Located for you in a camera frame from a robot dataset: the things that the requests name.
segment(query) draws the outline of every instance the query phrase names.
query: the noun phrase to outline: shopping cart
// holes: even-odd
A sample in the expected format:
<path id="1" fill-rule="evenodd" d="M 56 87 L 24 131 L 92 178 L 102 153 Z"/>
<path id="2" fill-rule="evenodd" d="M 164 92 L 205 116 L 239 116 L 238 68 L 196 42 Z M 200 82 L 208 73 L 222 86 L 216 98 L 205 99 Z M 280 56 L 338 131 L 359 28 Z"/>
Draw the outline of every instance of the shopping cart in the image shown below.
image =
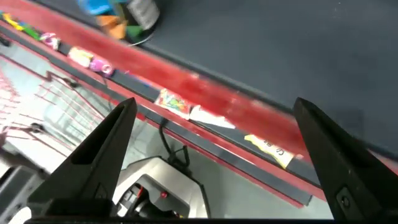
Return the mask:
<path id="1" fill-rule="evenodd" d="M 33 95 L 21 96 L 0 68 L 0 145 L 7 140 L 18 149 L 35 151 L 35 155 L 38 151 L 43 155 L 49 155 L 49 150 L 56 152 L 58 156 L 46 158 L 58 161 L 47 169 L 52 172 L 104 116 L 70 79 L 50 71 L 45 76 L 31 74 L 41 83 Z"/>

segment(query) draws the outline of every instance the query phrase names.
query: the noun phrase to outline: gray floor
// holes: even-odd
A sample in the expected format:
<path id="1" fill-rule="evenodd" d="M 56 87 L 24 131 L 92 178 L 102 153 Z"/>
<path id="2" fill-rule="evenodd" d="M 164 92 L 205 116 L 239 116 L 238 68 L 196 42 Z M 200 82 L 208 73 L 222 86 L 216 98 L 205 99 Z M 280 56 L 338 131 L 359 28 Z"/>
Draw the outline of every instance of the gray floor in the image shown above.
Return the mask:
<path id="1" fill-rule="evenodd" d="M 0 52 L 23 62 L 39 73 L 52 70 L 46 62 L 23 49 L 0 47 Z M 39 84 L 36 78 L 13 65 L 0 61 L 0 67 L 22 95 L 32 94 Z M 80 93 L 104 115 L 109 112 L 108 102 L 104 99 L 84 89 L 81 89 Z M 180 142 L 170 137 L 168 141 L 175 149 L 181 146 Z M 195 150 L 189 149 L 189 154 L 193 177 L 205 186 L 214 218 L 332 218 L 326 202 L 313 198 L 309 206 L 297 209 Z M 157 129 L 136 120 L 123 167 L 138 159 L 154 155 L 165 155 Z"/>

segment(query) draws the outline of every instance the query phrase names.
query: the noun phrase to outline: sticker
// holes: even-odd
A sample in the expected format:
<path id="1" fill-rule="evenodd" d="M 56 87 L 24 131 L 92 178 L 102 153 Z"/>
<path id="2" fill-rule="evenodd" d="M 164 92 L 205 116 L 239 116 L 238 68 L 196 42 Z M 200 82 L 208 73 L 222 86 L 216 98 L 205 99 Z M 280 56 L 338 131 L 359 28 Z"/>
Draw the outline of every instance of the sticker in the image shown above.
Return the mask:
<path id="1" fill-rule="evenodd" d="M 58 50 L 60 39 L 54 33 L 44 33 L 40 36 L 40 41 L 45 45 L 51 47 L 53 50 Z"/>
<path id="2" fill-rule="evenodd" d="M 127 8 L 142 29 L 150 29 L 157 19 L 160 12 L 153 0 L 133 0 Z"/>
<path id="3" fill-rule="evenodd" d="M 184 119 L 189 119 L 192 105 L 166 89 L 160 91 L 160 95 L 156 99 L 155 104 L 168 109 Z"/>
<path id="4" fill-rule="evenodd" d="M 290 152 L 287 152 L 284 149 L 281 149 L 269 142 L 266 142 L 262 139 L 257 138 L 257 136 L 253 134 L 249 134 L 244 137 L 244 140 L 252 142 L 255 146 L 257 146 L 261 151 L 270 154 L 284 169 L 288 166 L 288 164 L 294 158 L 294 155 Z"/>
<path id="5" fill-rule="evenodd" d="M 68 58 L 85 68 L 88 68 L 90 66 L 90 62 L 93 57 L 93 54 L 85 50 L 79 49 L 78 47 L 72 47 L 68 53 Z"/>
<path id="6" fill-rule="evenodd" d="M 204 110 L 201 106 L 197 105 L 193 107 L 189 119 L 194 121 L 200 121 L 207 124 L 217 125 L 223 128 L 232 128 L 235 126 L 229 123 L 225 117 L 214 115 L 206 110 Z"/>

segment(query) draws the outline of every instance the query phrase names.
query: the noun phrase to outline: conveyor belt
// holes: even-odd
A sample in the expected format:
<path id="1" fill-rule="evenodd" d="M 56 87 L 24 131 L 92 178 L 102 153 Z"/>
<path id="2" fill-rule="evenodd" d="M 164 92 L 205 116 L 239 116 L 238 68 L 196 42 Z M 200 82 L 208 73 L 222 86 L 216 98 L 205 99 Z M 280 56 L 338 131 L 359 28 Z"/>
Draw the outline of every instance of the conveyor belt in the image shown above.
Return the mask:
<path id="1" fill-rule="evenodd" d="M 94 26 L 73 1 L 44 2 Z M 158 1 L 162 21 L 142 47 L 289 112 L 306 98 L 398 159 L 398 2 Z"/>
<path id="2" fill-rule="evenodd" d="M 58 59 L 54 58 L 47 52 L 37 48 L 35 45 L 22 39 L 18 35 L 15 35 L 12 32 L 9 32 L 7 29 L 5 29 L 1 26 L 0 26 L 0 32 L 6 34 L 8 37 L 21 43 L 22 45 L 25 45 L 26 47 L 30 48 L 31 50 L 38 52 L 39 54 L 48 58 L 54 65 L 64 69 L 65 71 L 72 74 L 73 76 L 78 77 L 78 79 L 83 80 L 86 83 L 89 83 L 91 86 L 95 87 L 96 89 L 99 89 L 100 91 L 105 92 L 107 95 L 111 96 L 112 98 L 119 100 L 119 101 L 122 101 L 125 99 L 123 96 L 117 94 L 116 92 L 107 89 L 107 87 L 105 85 L 102 85 L 99 82 L 91 79 L 90 77 L 80 73 L 78 70 L 71 68 L 66 63 L 59 61 Z M 59 50 L 63 54 L 66 54 L 69 49 L 70 49 L 69 45 L 62 44 L 60 46 Z M 154 101 L 157 98 L 157 95 L 159 94 L 159 92 L 157 90 L 155 90 L 151 87 L 145 86 L 141 82 L 133 79 L 132 77 L 126 76 L 122 72 L 119 72 L 119 71 L 117 71 L 115 73 L 115 75 L 113 77 L 113 81 L 118 82 L 120 85 L 127 87 L 128 89 L 132 90 L 134 93 L 136 93 L 140 96 L 143 96 L 144 98 L 147 98 L 150 101 Z M 151 110 L 148 110 L 142 106 L 139 107 L 139 112 L 140 112 L 140 114 L 144 114 L 147 117 L 147 119 L 150 119 L 151 121 L 153 121 L 157 124 L 160 124 L 160 122 L 162 120 L 161 116 L 157 115 L 156 113 L 154 113 Z M 228 164 L 231 164 L 235 168 L 243 171 L 244 173 L 259 180 L 260 182 L 265 183 L 266 185 L 272 187 L 273 189 L 278 190 L 279 192 L 294 199 L 295 201 L 297 201 L 303 205 L 308 205 L 308 203 L 312 197 L 310 194 L 308 194 L 302 190 L 299 190 L 298 188 L 294 187 L 293 185 L 290 185 L 287 182 L 279 179 L 278 177 L 275 177 L 275 176 L 271 175 L 270 173 L 256 167 L 255 165 L 241 159 L 240 157 L 225 151 L 223 148 L 214 145 L 212 142 L 209 142 L 206 139 L 203 139 L 203 138 L 199 137 L 198 135 L 191 133 L 190 131 L 187 131 L 185 128 L 183 128 L 179 125 L 176 125 L 173 122 L 169 122 L 165 128 L 167 128 L 171 132 L 175 133 L 176 135 L 183 137 L 184 139 L 191 142 L 192 144 L 204 149 L 206 152 L 209 152 L 210 154 L 220 158 L 221 160 L 227 162 Z M 313 169 L 309 166 L 307 167 L 307 171 L 309 171 L 309 173 L 315 174 L 313 172 Z M 309 176 L 309 177 L 312 178 L 312 180 L 316 181 L 317 185 L 319 185 L 316 176 L 312 176 L 312 177 Z"/>

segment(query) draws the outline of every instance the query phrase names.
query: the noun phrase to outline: black plastic divider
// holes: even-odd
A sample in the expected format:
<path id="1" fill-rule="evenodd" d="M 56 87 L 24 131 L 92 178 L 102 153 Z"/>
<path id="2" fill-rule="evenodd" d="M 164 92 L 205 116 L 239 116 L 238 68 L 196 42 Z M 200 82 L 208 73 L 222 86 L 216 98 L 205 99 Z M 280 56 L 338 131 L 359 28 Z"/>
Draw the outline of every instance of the black plastic divider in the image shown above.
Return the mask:
<path id="1" fill-rule="evenodd" d="M 54 65 L 64 69 L 71 75 L 77 77 L 80 80 L 83 80 L 87 84 L 91 85 L 92 87 L 105 92 L 108 94 L 111 98 L 115 100 L 125 100 L 125 97 L 121 96 L 120 94 L 116 93 L 115 91 L 112 91 L 108 89 L 105 85 L 97 82 L 96 80 L 80 73 L 79 71 L 75 70 L 74 68 L 70 67 L 67 65 L 65 62 L 56 59 L 55 57 L 51 56 L 48 54 L 46 51 L 39 49 L 35 45 L 29 43 L 28 41 L 20 38 L 18 35 L 13 34 L 12 32 L 9 32 L 6 28 L 0 26 L 0 32 L 7 35 L 11 39 L 18 41 L 22 45 L 26 46 L 27 48 L 43 55 L 44 57 L 48 58 Z M 69 49 L 70 47 L 67 44 L 62 44 L 62 48 L 60 50 L 66 50 Z M 134 93 L 146 98 L 147 100 L 154 101 L 157 98 L 157 95 L 159 92 L 151 87 L 145 86 L 142 84 L 140 81 L 134 79 L 133 77 L 124 75 L 122 72 L 116 72 L 112 80 L 121 86 L 125 86 L 129 90 L 133 91 Z M 143 106 L 139 105 L 139 112 L 141 114 L 144 114 L 148 119 L 153 120 L 154 122 L 160 124 L 160 121 L 162 119 L 161 116 L 157 115 L 156 113 L 152 112 L 151 110 L 148 110 L 144 108 Z M 211 132 L 217 133 L 214 131 L 214 128 L 209 128 L 209 124 L 203 124 L 202 126 L 206 129 L 208 129 Z M 216 146 L 212 142 L 207 141 L 206 139 L 203 139 L 196 134 L 191 133 L 190 131 L 186 130 L 185 128 L 173 123 L 169 122 L 168 125 L 166 125 L 166 128 L 172 131 L 175 134 L 180 135 L 184 139 L 186 139 L 189 142 L 192 142 L 194 145 L 208 151 L 209 153 L 219 157 L 223 161 L 227 162 L 228 164 L 231 164 L 232 166 L 235 166 L 237 169 L 247 173 L 251 177 L 261 181 L 262 183 L 272 187 L 273 189 L 276 189 L 277 191 L 287 195 L 288 197 L 300 202 L 303 205 L 308 205 L 311 195 L 294 187 L 293 185 L 290 185 L 284 180 L 279 179 L 278 177 L 273 176 L 272 174 L 256 167 L 255 165 L 241 159 L 238 156 L 235 156 L 234 154 L 229 153 L 228 151 L 225 151 L 223 148 Z M 273 160 L 273 158 L 270 158 L 267 154 L 263 153 L 261 155 L 266 160 Z"/>

